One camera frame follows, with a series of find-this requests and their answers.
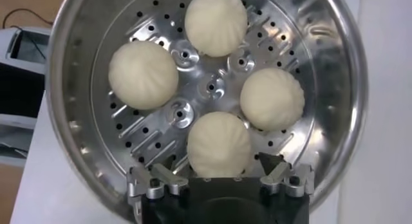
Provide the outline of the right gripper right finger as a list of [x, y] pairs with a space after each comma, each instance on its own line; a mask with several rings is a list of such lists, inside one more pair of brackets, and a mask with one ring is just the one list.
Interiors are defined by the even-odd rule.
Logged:
[[315, 172], [311, 165], [293, 167], [282, 155], [258, 153], [258, 156], [265, 172], [260, 184], [270, 195], [283, 191], [289, 197], [301, 198], [314, 193]]

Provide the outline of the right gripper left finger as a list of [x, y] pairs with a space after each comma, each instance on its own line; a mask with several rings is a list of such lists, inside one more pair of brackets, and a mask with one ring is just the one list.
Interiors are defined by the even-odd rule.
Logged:
[[150, 169], [131, 167], [127, 173], [127, 200], [134, 214], [142, 213], [142, 197], [158, 200], [164, 197], [165, 187], [173, 196], [179, 196], [188, 188], [187, 178], [175, 175], [164, 165], [156, 163]]

